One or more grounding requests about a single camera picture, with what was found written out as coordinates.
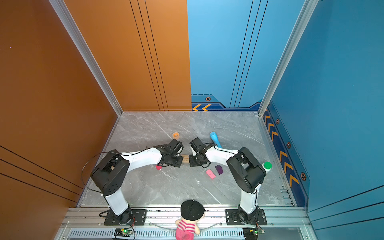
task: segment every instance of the blue toy microphone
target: blue toy microphone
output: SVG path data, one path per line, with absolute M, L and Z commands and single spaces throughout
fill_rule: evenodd
M 212 141 L 217 145 L 217 147 L 222 148 L 220 142 L 218 141 L 217 134 L 215 132 L 211 132 L 210 136 Z

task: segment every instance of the striped shirt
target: striped shirt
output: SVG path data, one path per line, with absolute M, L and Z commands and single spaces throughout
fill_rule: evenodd
M 195 232 L 195 224 L 186 223 L 183 220 L 181 220 L 179 222 L 179 224 L 177 225 L 177 228 L 180 228 L 183 231 L 188 231 L 188 232 L 191 232 L 191 233 Z

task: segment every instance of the plush doll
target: plush doll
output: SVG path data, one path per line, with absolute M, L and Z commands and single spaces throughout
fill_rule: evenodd
M 196 225 L 205 216 L 205 209 L 201 203 L 194 200 L 187 200 L 181 204 L 181 219 L 176 220 L 176 239 L 192 240 L 194 233 L 200 234 L 200 229 Z

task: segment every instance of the pink block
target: pink block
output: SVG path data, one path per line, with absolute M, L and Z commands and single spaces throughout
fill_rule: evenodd
M 208 169 L 208 171 L 206 171 L 206 173 L 208 174 L 208 176 L 211 178 L 211 179 L 214 179 L 216 177 L 216 175 L 210 170 Z

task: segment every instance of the green bottle cap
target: green bottle cap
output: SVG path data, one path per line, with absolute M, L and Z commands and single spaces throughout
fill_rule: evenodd
M 272 164 L 270 162 L 265 162 L 264 167 L 265 167 L 265 169 L 269 170 L 272 168 Z

